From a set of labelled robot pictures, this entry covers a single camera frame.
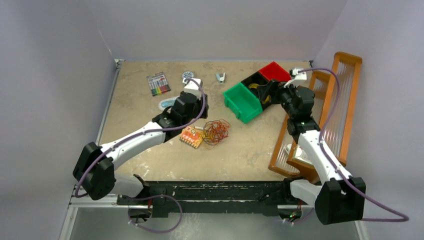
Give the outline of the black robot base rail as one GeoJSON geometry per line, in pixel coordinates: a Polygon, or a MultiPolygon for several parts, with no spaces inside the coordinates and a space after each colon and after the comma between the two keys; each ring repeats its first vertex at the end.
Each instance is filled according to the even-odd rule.
{"type": "Polygon", "coordinates": [[[147,181],[137,197],[120,195],[117,204],[135,213],[167,218],[169,214],[260,214],[299,219],[308,205],[289,193],[287,180],[147,181]]]}

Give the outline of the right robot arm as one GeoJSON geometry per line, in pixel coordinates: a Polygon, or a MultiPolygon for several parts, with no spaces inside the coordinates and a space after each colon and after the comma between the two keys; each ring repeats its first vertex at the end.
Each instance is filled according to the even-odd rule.
{"type": "Polygon", "coordinates": [[[300,199],[315,209],[324,224],[358,221],[363,218],[366,184],[353,177],[338,161],[322,138],[319,125],[312,117],[314,92],[306,87],[284,86],[272,80],[257,87],[259,99],[281,105],[288,117],[287,130],[314,166],[321,185],[306,179],[292,180],[281,189],[280,196],[288,204],[300,199]]]}

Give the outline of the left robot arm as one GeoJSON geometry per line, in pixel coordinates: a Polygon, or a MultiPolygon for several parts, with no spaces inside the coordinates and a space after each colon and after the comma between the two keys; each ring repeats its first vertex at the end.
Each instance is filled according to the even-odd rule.
{"type": "Polygon", "coordinates": [[[108,194],[130,197],[138,205],[149,199],[147,185],[140,176],[119,175],[115,171],[131,158],[180,135],[198,119],[208,116],[208,97],[181,92],[167,107],[139,130],[103,145],[86,144],[72,172],[78,181],[75,197],[100,200],[108,194]]]}

